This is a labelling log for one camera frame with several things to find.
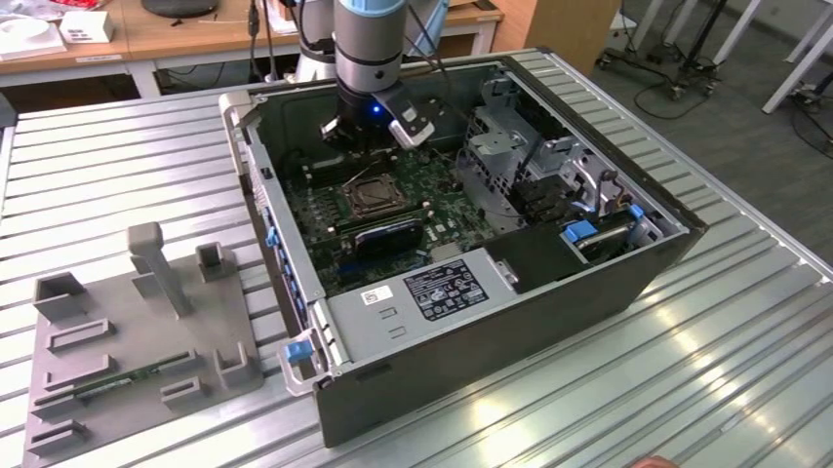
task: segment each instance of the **cpu socket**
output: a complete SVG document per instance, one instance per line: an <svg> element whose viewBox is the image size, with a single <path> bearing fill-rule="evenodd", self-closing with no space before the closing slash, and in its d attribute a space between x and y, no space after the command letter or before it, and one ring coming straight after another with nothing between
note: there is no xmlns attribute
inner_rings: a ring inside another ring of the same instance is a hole
<svg viewBox="0 0 833 468"><path fill-rule="evenodd" d="M389 174L354 180L345 186L343 195L357 217L398 210L406 202Z"/></svg>

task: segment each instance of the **gray floor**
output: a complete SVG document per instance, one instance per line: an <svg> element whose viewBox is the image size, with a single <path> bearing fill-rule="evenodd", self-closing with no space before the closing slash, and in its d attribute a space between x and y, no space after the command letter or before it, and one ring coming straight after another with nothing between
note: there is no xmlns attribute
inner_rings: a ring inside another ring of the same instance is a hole
<svg viewBox="0 0 833 468"><path fill-rule="evenodd" d="M641 18L649 2L626 0L629 16ZM678 41L686 51L708 13L704 3ZM665 2L654 23L657 31L665 26L676 4L676 1ZM713 57L734 21L730 16L722 16L704 49L705 57ZM658 34L649 36L645 46L657 41ZM634 105L636 93L660 80L654 75L616 64L605 71L597 69L593 79L753 206L833 263L833 243L828 242L833 230L833 160L796 137L791 125L792 102L785 102L773 115L760 111L792 70L792 65L782 59L793 47L793 42L778 40L752 28L721 67L724 82L710 100L677 121L656 119ZM819 64L808 80L816 81L832 69L829 65ZM673 102L649 92L641 102L653 113L673 115L701 98L700 94L692 94L681 102ZM803 135L823 146L823 133L811 127L803 115L797 117ZM833 101L817 118L833 132Z"/></svg>

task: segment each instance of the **blue latch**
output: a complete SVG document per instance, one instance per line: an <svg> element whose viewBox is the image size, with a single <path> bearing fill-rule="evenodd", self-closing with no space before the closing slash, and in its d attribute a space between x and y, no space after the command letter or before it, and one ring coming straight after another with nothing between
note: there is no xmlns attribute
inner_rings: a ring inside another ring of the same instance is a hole
<svg viewBox="0 0 833 468"><path fill-rule="evenodd" d="M628 211L630 212L630 215L634 217L634 219L642 219L642 216L646 215L646 211L640 205L632 205Z"/></svg>
<svg viewBox="0 0 833 468"><path fill-rule="evenodd" d="M305 359L310 359L314 352L313 343L309 339L295 341L286 346L286 360L290 364L295 364Z"/></svg>
<svg viewBox="0 0 833 468"><path fill-rule="evenodd" d="M582 239L593 236L600 231L594 228L590 222L585 219L584 221L576 221L572 224L568 224L568 227L564 229L564 234L568 236L568 239L572 243L577 243Z"/></svg>
<svg viewBox="0 0 833 468"><path fill-rule="evenodd" d="M277 247L281 243L278 239L278 228L275 226L270 227L270 233L266 235L266 246Z"/></svg>

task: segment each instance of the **motherboard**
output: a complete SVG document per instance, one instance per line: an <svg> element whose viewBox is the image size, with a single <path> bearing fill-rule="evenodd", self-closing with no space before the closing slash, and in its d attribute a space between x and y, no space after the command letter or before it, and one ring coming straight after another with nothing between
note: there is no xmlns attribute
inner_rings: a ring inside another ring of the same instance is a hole
<svg viewBox="0 0 833 468"><path fill-rule="evenodd" d="M481 246L495 230L454 176L457 152L346 154L285 180L295 222L329 295Z"/></svg>

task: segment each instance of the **green circuit board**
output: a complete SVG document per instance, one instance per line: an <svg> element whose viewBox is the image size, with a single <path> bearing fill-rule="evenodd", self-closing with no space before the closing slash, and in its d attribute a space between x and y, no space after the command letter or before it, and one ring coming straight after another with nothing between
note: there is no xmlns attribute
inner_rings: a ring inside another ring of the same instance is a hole
<svg viewBox="0 0 833 468"><path fill-rule="evenodd" d="M289 205L330 296L431 264L431 249L439 246L455 244L465 253L495 235L454 178L453 153L401 151L391 159L383 173L359 171L359 177L333 185L313 187L301 177L286 183ZM350 192L357 187L375 191L363 194L370 206L357 208ZM373 261L355 259L358 234L415 219L425 230L417 249Z"/></svg>

